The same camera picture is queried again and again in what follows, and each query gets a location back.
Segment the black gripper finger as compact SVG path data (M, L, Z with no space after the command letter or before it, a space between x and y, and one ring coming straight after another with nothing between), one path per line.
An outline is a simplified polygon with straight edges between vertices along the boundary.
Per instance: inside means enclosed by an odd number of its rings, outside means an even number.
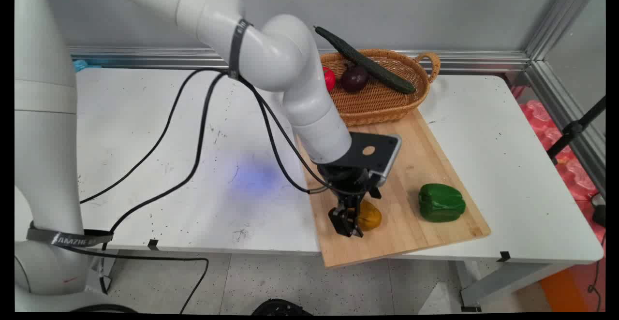
M362 201L362 199L358 199L356 204L349 208L350 235L357 236L358 238L363 238L364 236L364 232L359 225L359 216L362 212Z
M329 210L329 220L331 221L336 234L350 236L350 225L347 212L347 208L342 205L338 205L337 207Z

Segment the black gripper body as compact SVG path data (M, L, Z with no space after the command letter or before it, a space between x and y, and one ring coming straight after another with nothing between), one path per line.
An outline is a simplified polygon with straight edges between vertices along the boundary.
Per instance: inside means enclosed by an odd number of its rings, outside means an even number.
M380 177L365 168L318 164L317 169L338 197L339 206L359 209L361 201L368 192L372 198L382 197L378 190Z

